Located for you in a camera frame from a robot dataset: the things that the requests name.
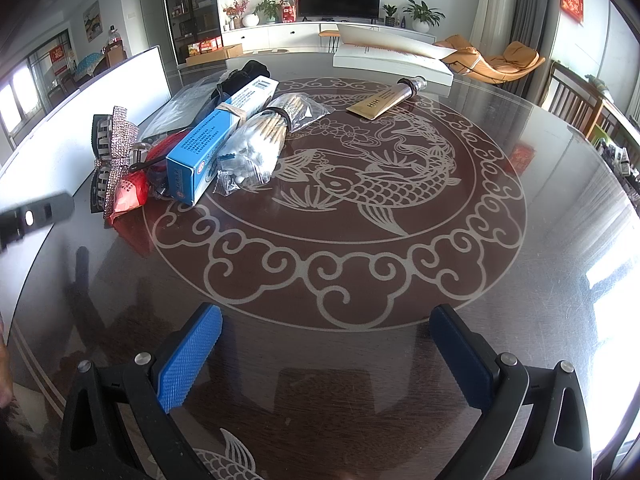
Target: silver bolt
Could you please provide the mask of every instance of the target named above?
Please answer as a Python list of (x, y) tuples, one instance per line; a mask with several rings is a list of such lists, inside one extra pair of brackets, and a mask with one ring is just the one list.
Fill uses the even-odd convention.
[(91, 368), (91, 361), (84, 360), (84, 361), (80, 361), (78, 363), (78, 371), (81, 374), (84, 374), (85, 372), (88, 372), (89, 368)]
[(500, 361), (502, 361), (507, 366), (515, 366), (516, 364), (518, 364), (518, 358), (515, 355), (510, 354), (509, 352), (501, 354)]
[(574, 365), (572, 365), (569, 361), (560, 361), (560, 367), (568, 374), (574, 373)]
[(149, 352), (140, 352), (133, 360), (137, 365), (146, 365), (149, 361), (151, 361), (151, 354)]

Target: gold tube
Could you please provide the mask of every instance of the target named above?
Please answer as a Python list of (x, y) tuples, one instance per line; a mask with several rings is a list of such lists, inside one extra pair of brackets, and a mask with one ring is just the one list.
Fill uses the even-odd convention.
[(391, 88), (367, 97), (359, 103), (348, 107), (347, 110), (365, 119), (373, 120), (389, 110), (389, 108), (417, 94), (420, 90), (426, 88), (426, 86), (427, 81), (421, 76), (416, 76), (411, 79), (402, 78)]

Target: circular table decoration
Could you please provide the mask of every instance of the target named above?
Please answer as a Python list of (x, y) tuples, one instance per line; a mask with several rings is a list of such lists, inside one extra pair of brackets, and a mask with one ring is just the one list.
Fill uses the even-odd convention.
[(149, 201), (149, 234), (221, 305), (316, 330), (380, 330), (461, 306), (508, 270), (526, 205), (510, 162), (477, 126), (416, 96), (374, 121), (346, 108), (386, 85), (281, 82), (336, 111), (287, 136), (271, 181), (189, 208)]

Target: white vase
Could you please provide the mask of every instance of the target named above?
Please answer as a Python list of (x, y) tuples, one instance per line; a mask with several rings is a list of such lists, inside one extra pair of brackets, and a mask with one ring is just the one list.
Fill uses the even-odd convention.
[(245, 27), (255, 27), (258, 23), (260, 23), (260, 18), (257, 14), (248, 14), (242, 19), (242, 24)]
[(412, 27), (416, 32), (427, 33), (429, 31), (429, 23), (421, 22), (420, 20), (414, 20)]

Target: bright window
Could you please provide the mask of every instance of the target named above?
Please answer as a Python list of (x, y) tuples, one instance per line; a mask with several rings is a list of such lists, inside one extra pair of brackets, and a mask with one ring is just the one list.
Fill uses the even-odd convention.
[(13, 78), (15, 94), (18, 96), (18, 102), (25, 114), (30, 113), (34, 108), (38, 107), (38, 92), (36, 85), (33, 84), (31, 72), (26, 66), (23, 66), (14, 74)]
[(20, 124), (20, 112), (15, 104), (14, 93), (9, 85), (0, 90), (0, 115), (2, 115), (4, 126), (7, 127), (9, 133)]

